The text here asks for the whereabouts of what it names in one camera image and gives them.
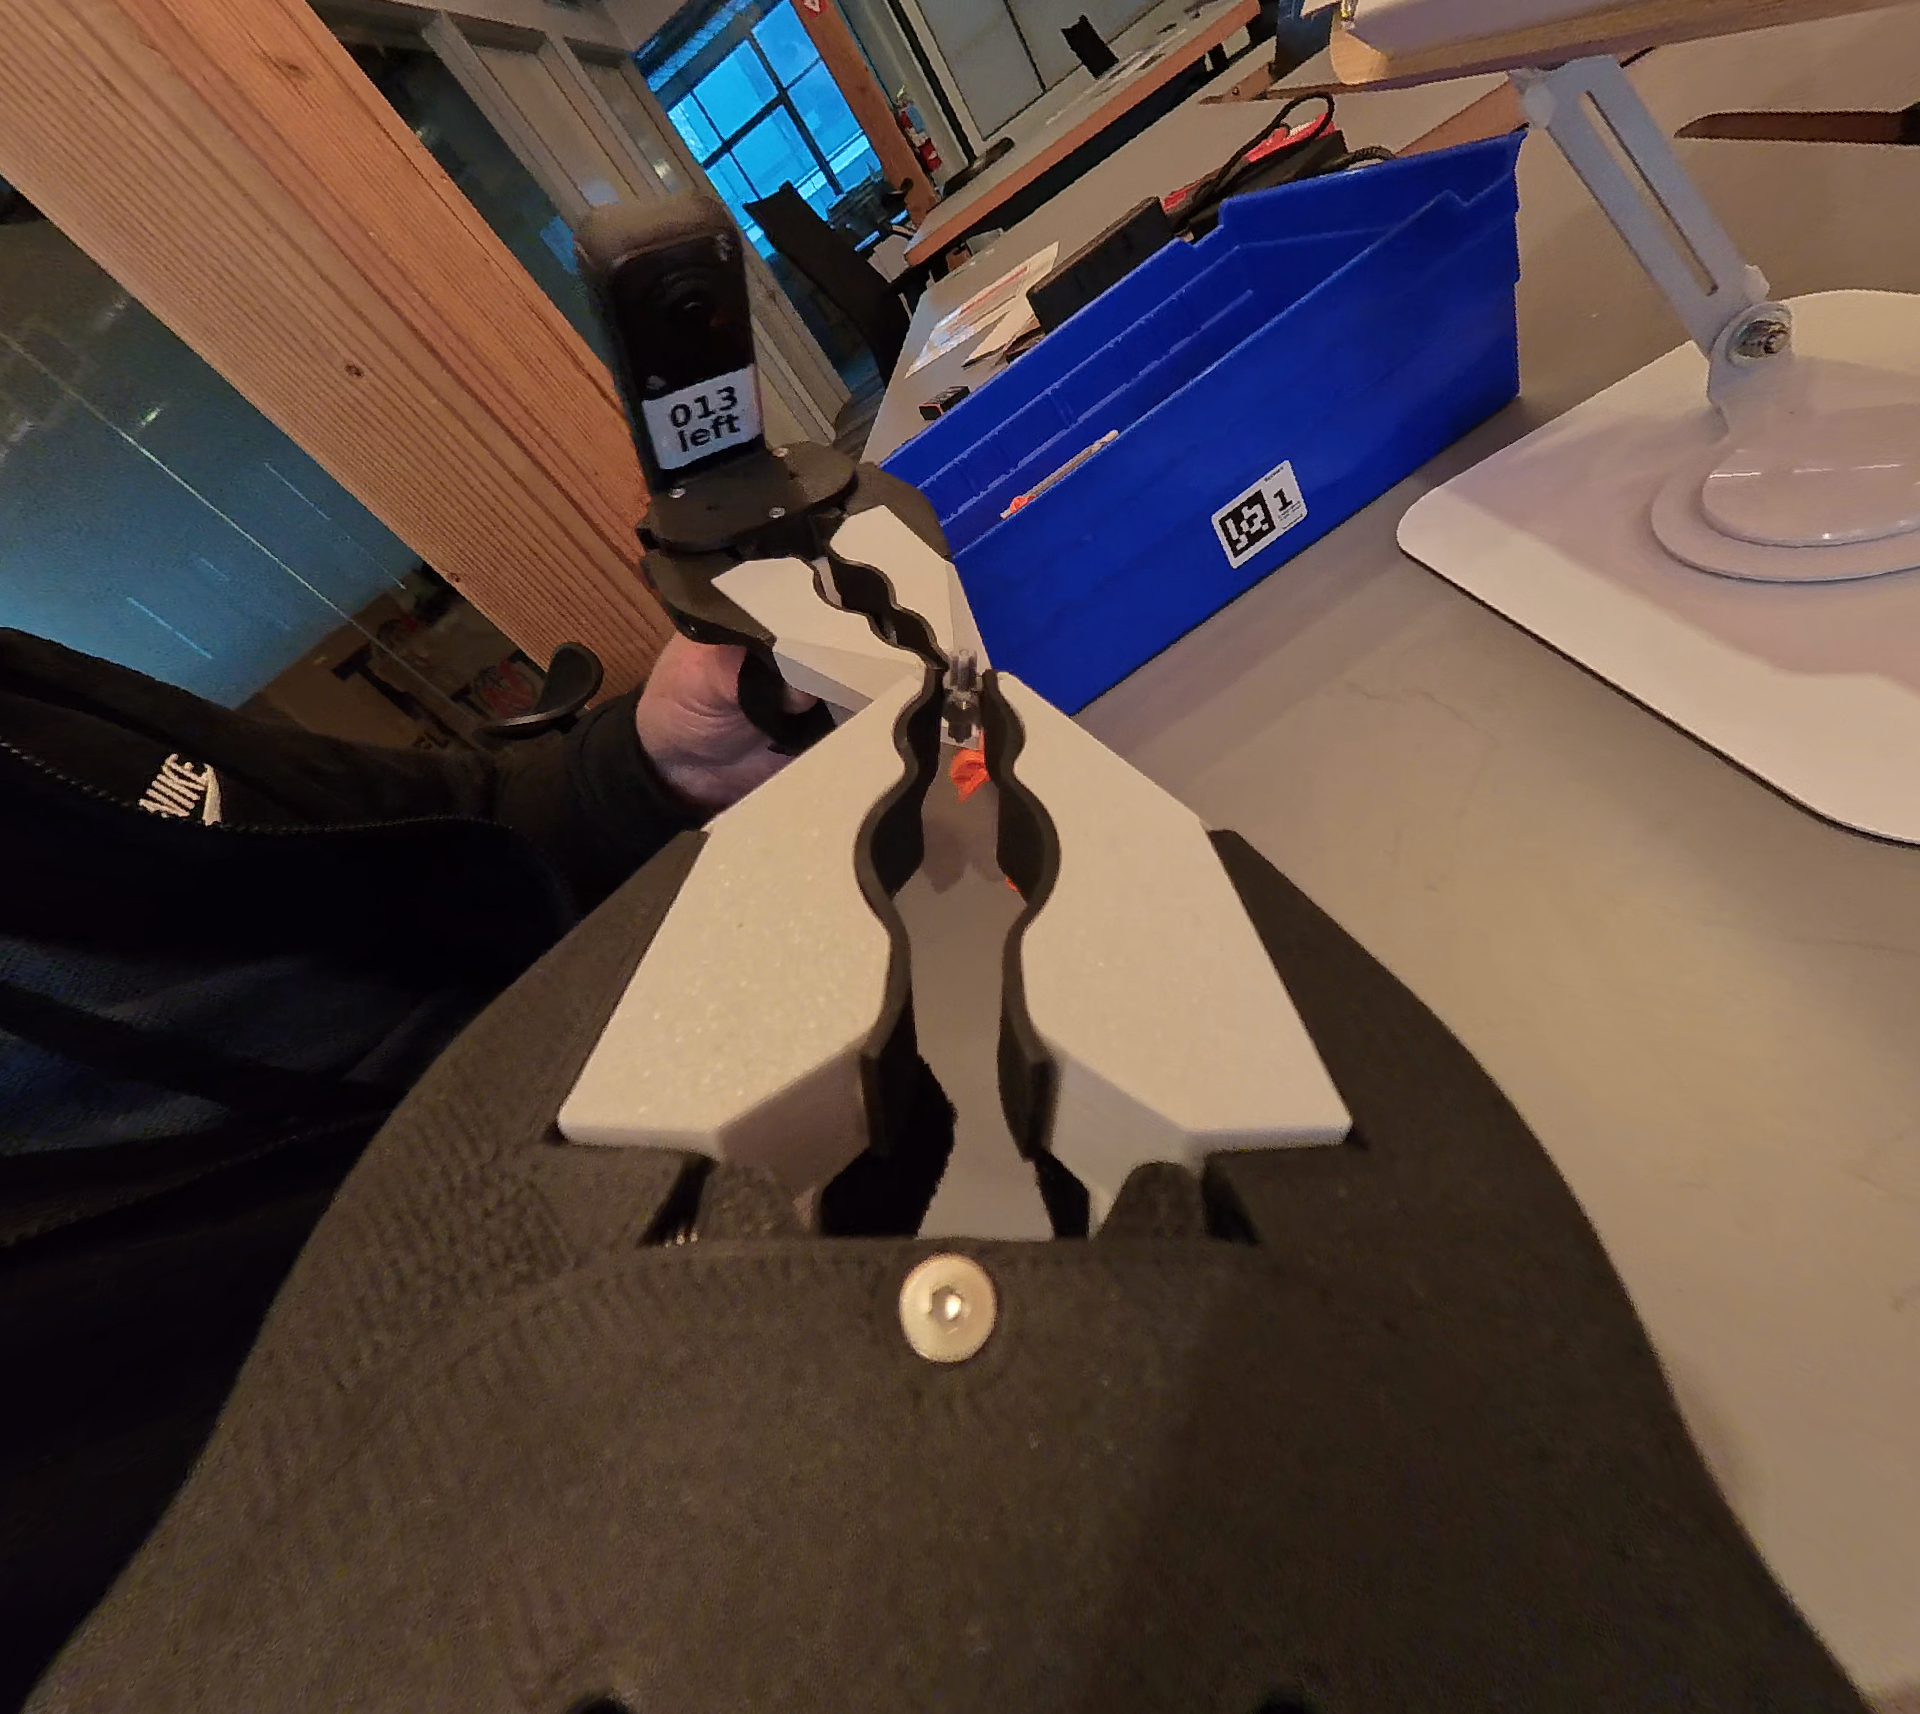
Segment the small black box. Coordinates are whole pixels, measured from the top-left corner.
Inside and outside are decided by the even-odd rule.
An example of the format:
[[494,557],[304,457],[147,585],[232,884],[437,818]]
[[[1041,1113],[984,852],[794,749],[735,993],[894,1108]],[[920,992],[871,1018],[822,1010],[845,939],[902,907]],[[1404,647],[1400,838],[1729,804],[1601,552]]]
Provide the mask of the small black box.
[[1162,196],[1136,201],[1122,215],[1102,236],[1060,262],[1041,284],[1033,284],[1027,303],[1044,332],[1062,327],[1077,313],[1114,290],[1127,269],[1157,256],[1180,239],[1180,225]]

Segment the paned window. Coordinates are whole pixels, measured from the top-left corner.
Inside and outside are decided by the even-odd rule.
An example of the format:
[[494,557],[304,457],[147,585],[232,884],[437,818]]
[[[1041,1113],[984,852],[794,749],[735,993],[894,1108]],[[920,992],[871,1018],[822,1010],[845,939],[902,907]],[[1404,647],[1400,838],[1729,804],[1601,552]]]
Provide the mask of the paned window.
[[792,0],[721,0],[661,29],[637,66],[752,244],[764,244],[752,203],[782,187],[829,219],[886,183]]

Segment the white book stand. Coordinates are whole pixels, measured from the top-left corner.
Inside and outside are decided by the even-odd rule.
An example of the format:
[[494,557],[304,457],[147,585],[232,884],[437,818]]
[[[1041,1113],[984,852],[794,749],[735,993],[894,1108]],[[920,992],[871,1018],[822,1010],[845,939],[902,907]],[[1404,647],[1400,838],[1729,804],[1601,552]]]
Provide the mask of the white book stand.
[[1621,72],[1893,0],[1352,0],[1342,88],[1503,72],[1680,317],[1673,349],[1431,489],[1400,552],[1804,811],[1915,850],[1915,295],[1773,296]]

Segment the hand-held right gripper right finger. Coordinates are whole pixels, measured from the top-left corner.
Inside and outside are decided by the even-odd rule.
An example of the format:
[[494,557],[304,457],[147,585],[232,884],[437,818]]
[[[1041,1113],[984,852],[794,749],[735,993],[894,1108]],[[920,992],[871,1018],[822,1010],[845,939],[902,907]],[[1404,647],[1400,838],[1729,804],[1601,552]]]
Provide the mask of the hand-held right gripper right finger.
[[984,676],[995,864],[1033,891],[1001,968],[1001,1111],[1050,1221],[1097,1232],[1136,1166],[1352,1132],[1207,824],[1050,706]]

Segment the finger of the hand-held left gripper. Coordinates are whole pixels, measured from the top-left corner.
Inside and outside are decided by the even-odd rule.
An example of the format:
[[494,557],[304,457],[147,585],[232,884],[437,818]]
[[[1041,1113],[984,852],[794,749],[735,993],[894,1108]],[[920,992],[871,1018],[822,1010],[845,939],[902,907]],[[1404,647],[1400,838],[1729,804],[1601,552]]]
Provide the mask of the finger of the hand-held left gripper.
[[850,620],[833,626],[816,647],[816,680],[829,685],[897,685],[920,665],[989,672],[967,595],[953,561],[905,529],[894,510],[871,505],[850,514],[816,569],[833,578],[834,607]]
[[735,566],[714,578],[714,595],[764,626],[782,680],[833,712],[867,712],[902,680],[920,685],[920,658],[887,642],[871,618],[834,604],[805,561]]

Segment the oak wooden post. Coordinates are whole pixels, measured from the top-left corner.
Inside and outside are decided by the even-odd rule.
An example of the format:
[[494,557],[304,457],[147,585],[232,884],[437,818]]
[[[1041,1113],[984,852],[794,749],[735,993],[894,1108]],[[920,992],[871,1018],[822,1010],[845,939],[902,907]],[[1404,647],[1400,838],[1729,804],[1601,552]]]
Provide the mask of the oak wooden post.
[[0,0],[6,178],[521,647],[639,680],[609,370],[309,0]]

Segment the person's left hand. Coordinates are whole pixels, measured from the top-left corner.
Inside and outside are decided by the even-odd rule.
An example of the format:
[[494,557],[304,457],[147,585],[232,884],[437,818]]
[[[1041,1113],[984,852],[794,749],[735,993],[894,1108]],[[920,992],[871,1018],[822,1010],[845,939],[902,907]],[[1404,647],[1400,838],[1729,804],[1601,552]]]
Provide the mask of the person's left hand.
[[735,809],[794,760],[743,716],[743,663],[740,642],[675,636],[637,695],[637,743],[695,818]]

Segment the grey wood-edged table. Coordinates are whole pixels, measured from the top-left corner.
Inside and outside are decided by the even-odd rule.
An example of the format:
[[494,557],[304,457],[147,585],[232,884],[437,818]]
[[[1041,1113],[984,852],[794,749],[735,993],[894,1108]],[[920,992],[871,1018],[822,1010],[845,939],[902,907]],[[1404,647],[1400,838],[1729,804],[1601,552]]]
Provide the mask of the grey wood-edged table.
[[1264,0],[1212,0],[1194,6],[1175,32],[1133,58],[1114,63],[1113,76],[1085,86],[1054,114],[1033,124],[1015,150],[991,164],[975,187],[941,196],[915,236],[905,239],[905,268],[927,268],[975,229],[991,225],[1010,201],[1027,187],[1062,168],[1087,143],[1097,143],[1114,118],[1149,105],[1157,92],[1180,86],[1190,66],[1202,66],[1212,50],[1224,50],[1236,32],[1257,19]]

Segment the person's left forearm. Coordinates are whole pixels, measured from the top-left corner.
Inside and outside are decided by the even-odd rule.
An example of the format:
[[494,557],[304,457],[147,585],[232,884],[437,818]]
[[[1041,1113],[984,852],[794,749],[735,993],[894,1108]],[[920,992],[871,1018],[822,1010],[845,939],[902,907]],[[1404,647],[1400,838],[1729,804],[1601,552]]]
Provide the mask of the person's left forearm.
[[566,735],[482,760],[482,818],[534,850],[575,914],[604,907],[672,838],[710,818],[639,743],[639,702],[644,695],[624,695]]

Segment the white framed glass door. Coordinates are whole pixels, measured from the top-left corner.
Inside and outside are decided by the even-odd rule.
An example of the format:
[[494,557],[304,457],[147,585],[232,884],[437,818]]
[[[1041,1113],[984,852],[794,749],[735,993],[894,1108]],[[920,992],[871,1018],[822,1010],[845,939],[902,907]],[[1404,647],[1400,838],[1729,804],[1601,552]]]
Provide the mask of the white framed glass door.
[[604,203],[714,196],[686,134],[609,42],[386,0],[309,0],[513,256],[609,358],[575,256]]

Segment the white red paper packet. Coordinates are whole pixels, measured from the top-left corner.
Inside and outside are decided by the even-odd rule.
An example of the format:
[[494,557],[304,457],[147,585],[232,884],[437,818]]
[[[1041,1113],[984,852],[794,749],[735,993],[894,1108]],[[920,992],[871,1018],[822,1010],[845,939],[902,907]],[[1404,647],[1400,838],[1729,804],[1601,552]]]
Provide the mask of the white red paper packet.
[[1054,274],[1060,239],[1006,269],[995,284],[947,313],[920,355],[905,366],[905,373],[920,373],[926,366],[941,358],[947,349],[959,349],[975,342],[967,358],[1001,355],[1015,347],[1017,332],[1033,332],[1041,323],[1033,306],[1033,290]]

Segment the blue plastic bin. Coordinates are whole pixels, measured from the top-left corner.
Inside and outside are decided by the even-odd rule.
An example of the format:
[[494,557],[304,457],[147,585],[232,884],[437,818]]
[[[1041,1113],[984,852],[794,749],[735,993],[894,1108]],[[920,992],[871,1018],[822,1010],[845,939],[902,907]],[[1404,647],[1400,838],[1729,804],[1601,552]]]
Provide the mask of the blue plastic bin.
[[1236,196],[887,455],[989,658],[1077,716],[1512,404],[1521,146]]

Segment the pile of plastic building pieces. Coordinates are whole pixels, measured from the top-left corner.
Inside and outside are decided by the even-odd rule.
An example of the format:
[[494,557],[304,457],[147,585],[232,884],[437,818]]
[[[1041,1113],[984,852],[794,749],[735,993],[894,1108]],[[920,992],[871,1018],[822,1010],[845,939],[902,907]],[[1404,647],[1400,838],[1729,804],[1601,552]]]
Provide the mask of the pile of plastic building pieces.
[[1033,501],[1041,501],[1054,483],[1071,480],[1080,466],[1087,466],[1114,438],[1122,438],[1122,431],[1106,431],[1092,443],[1085,443],[1080,455],[1071,455],[1066,461],[1060,461],[1044,480],[1036,480],[1021,493],[1015,493],[1010,505],[1001,510],[1001,521],[1015,521],[1017,510],[1027,510]]

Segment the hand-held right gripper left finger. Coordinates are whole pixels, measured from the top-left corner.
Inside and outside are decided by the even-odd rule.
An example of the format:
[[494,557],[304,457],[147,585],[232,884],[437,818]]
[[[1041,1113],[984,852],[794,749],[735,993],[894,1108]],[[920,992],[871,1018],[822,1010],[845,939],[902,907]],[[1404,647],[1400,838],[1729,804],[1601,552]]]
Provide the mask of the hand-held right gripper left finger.
[[954,1147],[897,914],[940,767],[941,676],[915,672],[721,811],[561,1136],[759,1166],[829,1235],[915,1235]]

